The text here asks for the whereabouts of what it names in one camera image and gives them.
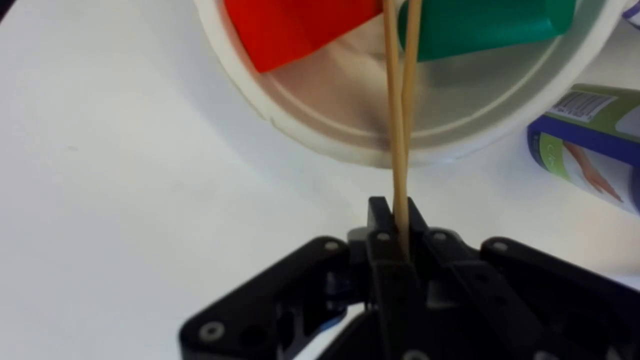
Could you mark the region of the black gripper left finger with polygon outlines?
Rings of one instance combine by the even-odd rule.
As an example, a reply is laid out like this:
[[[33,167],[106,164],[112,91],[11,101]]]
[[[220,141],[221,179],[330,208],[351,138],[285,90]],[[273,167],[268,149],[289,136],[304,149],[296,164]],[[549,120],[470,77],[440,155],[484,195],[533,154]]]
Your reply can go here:
[[[363,311],[324,351],[325,360],[423,355],[423,310],[384,198],[346,239],[319,235],[193,314],[177,332],[181,360],[292,360],[319,332]]]

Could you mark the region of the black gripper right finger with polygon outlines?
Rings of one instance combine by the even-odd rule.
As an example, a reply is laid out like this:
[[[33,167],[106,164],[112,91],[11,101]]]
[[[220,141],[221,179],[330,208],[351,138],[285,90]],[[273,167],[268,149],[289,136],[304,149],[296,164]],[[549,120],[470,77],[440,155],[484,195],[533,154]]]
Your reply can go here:
[[[467,246],[410,211],[425,308],[460,360],[640,360],[640,292],[493,235]]]

